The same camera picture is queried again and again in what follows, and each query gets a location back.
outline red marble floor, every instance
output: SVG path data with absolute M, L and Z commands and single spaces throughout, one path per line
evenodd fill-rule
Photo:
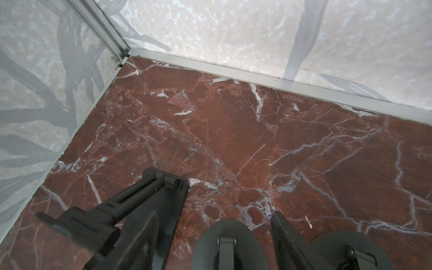
M 89 209 L 153 166 L 191 182 L 166 269 L 190 269 L 200 234 L 227 217 L 276 269 L 275 210 L 309 241 L 357 230 L 397 269 L 429 269 L 432 127 L 348 109 L 131 57 L 2 243 L 0 268 L 82 269 L 91 254 L 34 213 Z

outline metal corner profile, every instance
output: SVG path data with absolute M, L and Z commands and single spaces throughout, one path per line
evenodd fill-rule
M 127 55 L 130 48 L 96 3 L 93 0 L 68 0 L 68 2 L 83 17 L 84 21 L 118 58 L 118 62 L 120 62 Z

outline metal baseboard strip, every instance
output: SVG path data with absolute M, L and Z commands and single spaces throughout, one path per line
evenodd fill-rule
M 339 92 L 318 86 L 296 83 L 284 79 L 256 74 L 249 71 L 237 70 L 230 67 L 222 67 L 215 64 L 190 60 L 178 56 L 161 54 L 144 49 L 131 48 L 130 56 L 139 56 L 153 61 L 163 62 L 170 65 L 197 70 L 204 73 L 214 74 L 220 77 L 235 79 L 248 83 L 254 83 L 282 91 L 287 91 L 311 98 L 317 98 L 338 104 L 344 104 L 355 108 L 388 114 L 402 119 L 412 120 L 432 125 L 432 111 L 422 110 L 406 105 L 386 102 L 373 98 L 366 98 L 349 93 Z

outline black bracket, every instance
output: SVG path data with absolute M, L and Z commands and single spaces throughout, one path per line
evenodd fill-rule
M 219 244 L 219 267 L 220 270 L 234 270 L 234 246 L 236 244 L 233 236 L 220 236 Z
M 353 261 L 355 270 L 377 270 L 377 259 L 374 255 L 361 252 L 351 245 L 346 246 L 346 257 Z
M 272 214 L 271 235 L 279 270 L 336 270 L 279 211 Z
M 162 269 L 188 189 L 187 179 L 148 168 L 141 181 L 89 211 L 36 216 L 95 253 L 85 270 Z M 120 231 L 115 224 L 125 217 Z

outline white marble wall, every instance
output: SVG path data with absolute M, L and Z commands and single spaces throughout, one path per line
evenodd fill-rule
M 429 0 L 95 0 L 132 47 L 432 110 Z
M 111 57 L 65 0 L 0 2 L 0 238 L 109 83 Z

